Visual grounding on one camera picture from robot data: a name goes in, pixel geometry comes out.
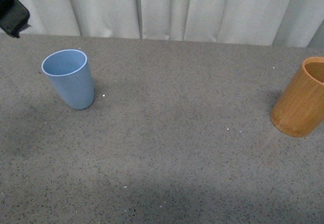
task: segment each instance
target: wood grain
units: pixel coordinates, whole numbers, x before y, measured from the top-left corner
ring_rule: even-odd
[[[270,119],[292,137],[309,135],[324,120],[324,57],[304,60],[274,106]]]

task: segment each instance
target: wooden cup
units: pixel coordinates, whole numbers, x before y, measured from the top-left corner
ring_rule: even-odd
[[[324,57],[304,60],[270,119],[277,129],[292,137],[309,135],[324,120]]]

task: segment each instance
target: black object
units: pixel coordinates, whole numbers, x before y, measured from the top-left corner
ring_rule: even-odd
[[[19,38],[19,32],[29,27],[29,11],[18,0],[0,0],[0,28],[7,35]]]

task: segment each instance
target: speckled gray surface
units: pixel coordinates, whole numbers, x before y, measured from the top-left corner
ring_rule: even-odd
[[[302,61],[322,52],[0,41],[0,223],[324,222],[324,125],[292,138],[269,119]],[[47,55],[75,48],[96,85],[81,111],[41,71]]]

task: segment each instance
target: cup rim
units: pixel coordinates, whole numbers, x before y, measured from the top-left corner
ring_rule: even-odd
[[[46,71],[44,70],[44,63],[46,62],[46,60],[47,60],[49,57],[51,57],[51,56],[53,56],[53,55],[55,55],[55,54],[58,54],[58,53],[64,52],[64,51],[76,51],[76,52],[79,52],[79,53],[83,54],[83,55],[85,56],[85,62],[84,62],[84,63],[83,63],[83,64],[82,64],[82,65],[81,65],[77,70],[72,71],[72,72],[67,73],[67,74],[62,74],[62,75],[53,75],[53,74],[50,74],[50,73],[46,72]],[[61,50],[61,51],[54,52],[54,53],[50,54],[49,56],[47,56],[47,57],[43,60],[43,62],[42,62],[42,71],[43,71],[43,73],[45,73],[45,74],[48,75],[48,76],[54,76],[54,77],[68,76],[68,75],[71,75],[71,74],[74,74],[74,73],[80,71],[82,68],[84,68],[84,66],[86,65],[87,62],[88,62],[88,57],[87,57],[86,53],[84,53],[83,51],[76,50],[76,49],[66,49],[66,50]]]
[[[311,74],[309,74],[309,72],[306,70],[305,66],[309,63],[323,63],[324,64],[324,57],[320,57],[320,56],[314,56],[314,57],[308,57],[303,61],[302,67],[303,67],[303,71],[314,81],[316,81],[317,83],[324,85],[324,82],[321,82],[319,80],[317,80],[316,78],[314,78]]]

